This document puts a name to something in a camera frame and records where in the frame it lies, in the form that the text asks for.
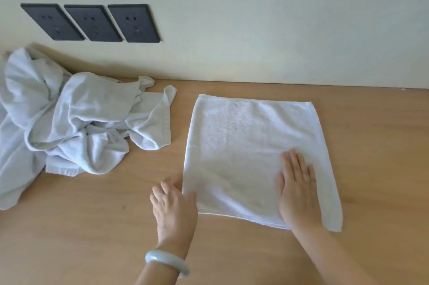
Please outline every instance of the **wooden table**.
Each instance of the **wooden table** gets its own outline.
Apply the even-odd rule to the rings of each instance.
[[[429,92],[366,87],[157,81],[173,84],[172,144],[131,151],[110,173],[42,173],[0,212],[0,283],[133,284],[156,224],[148,199],[180,179],[198,94],[312,101],[344,211],[345,249],[381,284],[429,283]],[[321,284],[289,231],[200,215],[179,284]]]

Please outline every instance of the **person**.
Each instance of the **person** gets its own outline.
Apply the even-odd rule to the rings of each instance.
[[[329,285],[377,284],[336,242],[322,225],[316,178],[295,150],[281,154],[283,173],[276,175],[280,194],[279,210],[299,243]],[[196,193],[187,197],[166,178],[150,195],[158,223],[157,250],[185,259],[195,232],[198,212]],[[151,261],[144,267],[136,285],[175,284],[179,271]]]

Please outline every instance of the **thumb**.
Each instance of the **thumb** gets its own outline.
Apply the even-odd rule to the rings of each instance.
[[[281,173],[275,175],[275,184],[277,186],[279,196],[282,196],[284,189],[284,176]]]
[[[187,196],[188,201],[196,206],[196,191],[191,191]]]

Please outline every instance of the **power outlet plate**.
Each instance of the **power outlet plate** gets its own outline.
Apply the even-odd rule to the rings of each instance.
[[[108,5],[127,42],[159,43],[149,5]]]
[[[56,41],[82,41],[82,33],[57,4],[21,4],[21,7]]]
[[[64,8],[91,41],[122,42],[102,5],[65,5]]]

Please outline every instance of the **bangle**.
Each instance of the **bangle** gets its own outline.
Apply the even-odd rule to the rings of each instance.
[[[178,256],[172,255],[171,253],[161,251],[161,250],[152,250],[146,254],[146,263],[151,261],[161,262],[162,264],[171,266],[178,271],[180,271],[179,278],[184,278],[189,275],[189,268],[185,263],[185,260],[180,259]]]

